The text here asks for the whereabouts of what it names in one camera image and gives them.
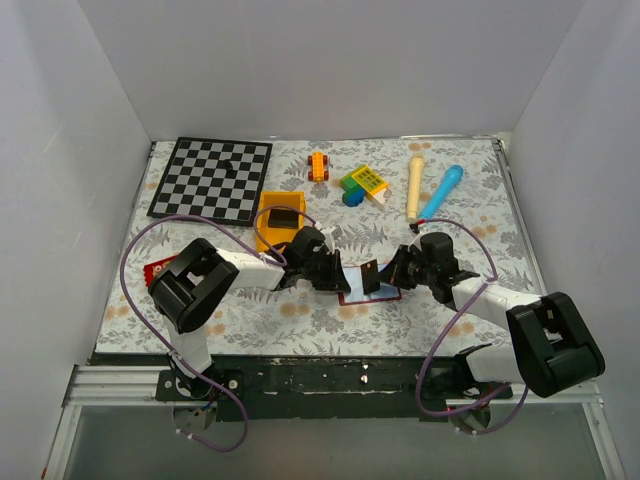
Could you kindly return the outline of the red leather card holder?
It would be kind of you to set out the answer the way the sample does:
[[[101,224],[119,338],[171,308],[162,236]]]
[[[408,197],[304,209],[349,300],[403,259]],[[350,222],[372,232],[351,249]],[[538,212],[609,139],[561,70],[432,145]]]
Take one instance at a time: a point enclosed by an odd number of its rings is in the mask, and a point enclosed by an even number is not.
[[[338,294],[340,306],[363,305],[402,299],[402,294],[398,288],[384,283],[381,284],[379,290],[371,294],[365,294],[361,269],[358,266],[345,267],[344,273],[351,291]]]

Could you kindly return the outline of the black credit card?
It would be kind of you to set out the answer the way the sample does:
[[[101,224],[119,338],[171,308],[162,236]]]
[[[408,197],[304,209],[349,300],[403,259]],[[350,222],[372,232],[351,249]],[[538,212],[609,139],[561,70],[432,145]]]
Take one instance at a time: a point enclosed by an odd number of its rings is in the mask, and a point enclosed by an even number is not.
[[[365,295],[373,294],[380,290],[378,262],[370,260],[360,266],[362,290]]]

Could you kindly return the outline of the yellow plastic bin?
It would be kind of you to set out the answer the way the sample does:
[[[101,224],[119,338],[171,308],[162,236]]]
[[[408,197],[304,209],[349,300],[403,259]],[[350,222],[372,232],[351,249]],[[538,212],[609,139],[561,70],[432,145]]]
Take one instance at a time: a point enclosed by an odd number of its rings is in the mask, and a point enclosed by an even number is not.
[[[264,252],[268,247],[259,238],[261,235],[269,244],[276,246],[290,242],[304,226],[306,212],[305,195],[302,191],[263,191],[260,196],[261,211],[268,208],[257,218],[256,250]]]

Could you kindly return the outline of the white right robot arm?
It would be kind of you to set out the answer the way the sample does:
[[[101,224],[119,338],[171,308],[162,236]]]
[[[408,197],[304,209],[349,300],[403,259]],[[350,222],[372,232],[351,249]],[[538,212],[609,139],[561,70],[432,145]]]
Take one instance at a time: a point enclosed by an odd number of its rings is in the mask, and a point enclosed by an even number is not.
[[[379,278],[402,290],[424,285],[438,303],[509,332],[508,346],[484,344],[456,354],[449,366],[428,374],[430,386],[454,387],[471,398],[489,383],[517,383],[547,398],[605,371],[604,356],[568,295],[540,296],[486,283],[460,267],[446,233],[423,234],[400,246]]]

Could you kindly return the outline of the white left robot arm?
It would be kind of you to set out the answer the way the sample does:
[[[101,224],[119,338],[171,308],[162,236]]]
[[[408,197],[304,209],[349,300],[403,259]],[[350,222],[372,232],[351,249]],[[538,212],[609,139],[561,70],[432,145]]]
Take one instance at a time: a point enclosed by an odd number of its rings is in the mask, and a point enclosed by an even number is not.
[[[205,324],[230,291],[280,291],[298,281],[317,291],[349,293],[340,251],[318,229],[305,226],[274,252],[258,255],[217,249],[198,238],[151,281],[148,292],[162,315],[171,343],[176,389],[193,400],[213,386]]]

